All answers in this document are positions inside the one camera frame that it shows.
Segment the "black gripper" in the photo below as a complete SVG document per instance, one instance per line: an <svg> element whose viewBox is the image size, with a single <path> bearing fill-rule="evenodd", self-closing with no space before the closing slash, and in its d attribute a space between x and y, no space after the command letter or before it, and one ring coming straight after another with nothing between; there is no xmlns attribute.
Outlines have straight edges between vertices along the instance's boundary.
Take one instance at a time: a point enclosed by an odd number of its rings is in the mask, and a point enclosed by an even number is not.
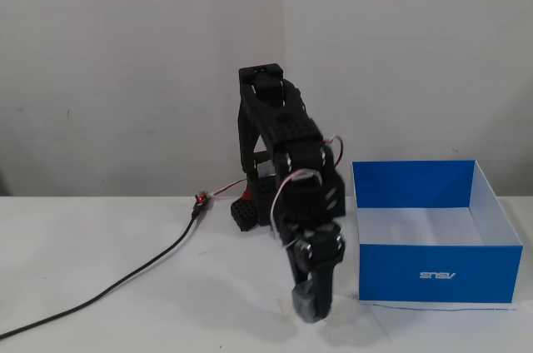
<svg viewBox="0 0 533 353"><path fill-rule="evenodd" d="M343 261L346 249L341 227L335 221L312 228L291 226L286 236L294 282L299 285L311 274L313 321L323 320L331 310L334 267Z"/></svg>

